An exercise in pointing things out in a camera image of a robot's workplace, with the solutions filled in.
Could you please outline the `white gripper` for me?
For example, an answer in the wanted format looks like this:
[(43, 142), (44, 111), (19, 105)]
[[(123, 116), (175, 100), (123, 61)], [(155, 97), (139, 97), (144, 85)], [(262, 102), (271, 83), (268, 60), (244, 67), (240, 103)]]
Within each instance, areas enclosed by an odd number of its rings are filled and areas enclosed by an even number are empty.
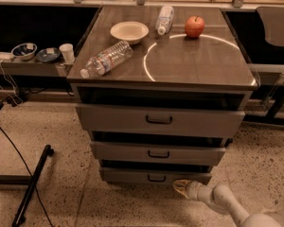
[(189, 200), (201, 202), (212, 202), (214, 200), (213, 189), (199, 182), (175, 180), (173, 188), (179, 193), (186, 193)]

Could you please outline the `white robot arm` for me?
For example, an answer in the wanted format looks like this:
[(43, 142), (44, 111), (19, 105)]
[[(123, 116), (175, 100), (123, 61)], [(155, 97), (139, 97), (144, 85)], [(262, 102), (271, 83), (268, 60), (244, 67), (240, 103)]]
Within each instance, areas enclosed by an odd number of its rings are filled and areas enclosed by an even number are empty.
[(231, 189), (224, 184), (210, 187), (196, 181), (176, 180), (173, 182), (173, 188), (191, 201), (200, 201), (219, 214), (229, 214), (237, 227), (282, 227), (266, 214), (249, 214)]

